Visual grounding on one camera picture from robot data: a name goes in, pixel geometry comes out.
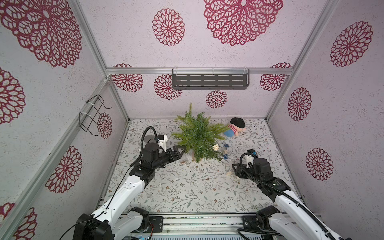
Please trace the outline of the small green christmas tree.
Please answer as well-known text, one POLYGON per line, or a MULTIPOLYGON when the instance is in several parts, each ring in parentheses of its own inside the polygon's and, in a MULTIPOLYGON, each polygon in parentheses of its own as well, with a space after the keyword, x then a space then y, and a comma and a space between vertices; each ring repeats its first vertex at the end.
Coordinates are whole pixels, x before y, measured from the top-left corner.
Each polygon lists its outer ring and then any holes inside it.
POLYGON ((211 123, 211 118, 206 117, 204 112, 193 115, 192 104, 183 116, 175 119, 179 123, 179 131, 172 133, 172 137, 179 141, 179 145, 191 153, 195 162, 211 160, 220 162, 219 141, 226 139, 224 133, 230 128, 221 123, 211 123))

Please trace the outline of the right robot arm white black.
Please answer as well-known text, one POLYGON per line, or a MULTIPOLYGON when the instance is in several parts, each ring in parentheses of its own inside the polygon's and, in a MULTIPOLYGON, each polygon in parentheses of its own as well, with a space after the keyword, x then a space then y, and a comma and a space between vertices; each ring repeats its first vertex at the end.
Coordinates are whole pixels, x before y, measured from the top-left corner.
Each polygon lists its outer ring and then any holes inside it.
POLYGON ((256 183, 261 192, 274 203, 256 214, 243 217, 243 228, 238 234, 261 235, 264 240, 283 237, 286 240, 341 240, 333 231, 309 210, 283 180, 274 177, 267 159, 253 153, 244 153, 239 163, 233 164, 235 175, 256 183))

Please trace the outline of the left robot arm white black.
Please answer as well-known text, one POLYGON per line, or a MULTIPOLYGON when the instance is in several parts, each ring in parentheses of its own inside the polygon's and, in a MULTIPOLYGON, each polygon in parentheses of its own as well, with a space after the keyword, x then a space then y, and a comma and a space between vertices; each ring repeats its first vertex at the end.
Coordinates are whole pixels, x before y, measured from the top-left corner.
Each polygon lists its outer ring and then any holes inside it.
POLYGON ((141 151, 141 162, 116 193, 93 213, 78 218, 73 239, 122 240, 133 231, 145 231, 149 227, 148 211, 135 207, 124 217, 122 213, 155 177, 157 169, 180 160, 185 152, 184 146, 164 150, 157 143, 146 144, 141 151))

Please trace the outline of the grey oval stone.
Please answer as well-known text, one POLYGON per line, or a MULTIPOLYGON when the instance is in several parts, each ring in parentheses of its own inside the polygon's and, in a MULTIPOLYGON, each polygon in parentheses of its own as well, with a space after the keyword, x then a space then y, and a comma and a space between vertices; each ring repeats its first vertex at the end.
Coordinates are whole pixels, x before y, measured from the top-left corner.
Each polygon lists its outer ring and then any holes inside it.
POLYGON ((146 145, 147 143, 155 143, 155 142, 156 142, 156 139, 154 135, 147 135, 144 137, 144 145, 146 145))

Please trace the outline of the plush doll striped shirt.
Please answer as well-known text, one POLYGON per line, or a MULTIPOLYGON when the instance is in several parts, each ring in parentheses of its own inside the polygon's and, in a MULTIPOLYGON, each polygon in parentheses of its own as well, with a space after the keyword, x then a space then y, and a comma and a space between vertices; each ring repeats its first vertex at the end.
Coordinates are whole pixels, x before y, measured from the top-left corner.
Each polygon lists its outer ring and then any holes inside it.
POLYGON ((224 132, 224 135, 228 138, 238 137, 240 133, 246 130, 245 121, 242 118, 232 118, 228 125, 229 129, 224 132))

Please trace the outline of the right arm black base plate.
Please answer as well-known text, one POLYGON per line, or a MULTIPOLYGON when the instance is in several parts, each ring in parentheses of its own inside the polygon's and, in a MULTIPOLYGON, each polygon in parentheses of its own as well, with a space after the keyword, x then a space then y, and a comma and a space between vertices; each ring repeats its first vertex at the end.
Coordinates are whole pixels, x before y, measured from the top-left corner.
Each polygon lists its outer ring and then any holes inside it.
POLYGON ((243 226, 247 230, 269 231, 269 220, 259 214, 242 216, 243 226))

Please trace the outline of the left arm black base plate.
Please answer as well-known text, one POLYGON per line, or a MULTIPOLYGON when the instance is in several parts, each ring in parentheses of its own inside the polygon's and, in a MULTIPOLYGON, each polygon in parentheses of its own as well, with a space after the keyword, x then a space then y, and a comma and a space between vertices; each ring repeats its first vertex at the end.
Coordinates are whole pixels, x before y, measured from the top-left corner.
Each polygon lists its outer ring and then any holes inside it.
POLYGON ((136 233, 161 233, 163 231, 163 216, 148 216, 143 217, 143 221, 138 230, 132 231, 132 234, 136 233))

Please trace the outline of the dark grey slotted wall shelf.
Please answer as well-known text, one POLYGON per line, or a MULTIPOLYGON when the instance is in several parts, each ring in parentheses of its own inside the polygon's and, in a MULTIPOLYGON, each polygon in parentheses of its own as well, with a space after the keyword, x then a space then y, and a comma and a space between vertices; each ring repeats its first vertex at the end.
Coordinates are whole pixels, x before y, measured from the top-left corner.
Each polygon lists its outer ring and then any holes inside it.
POLYGON ((172 69, 172 87, 175 90, 246 90, 250 85, 250 74, 195 74, 178 73, 172 69))

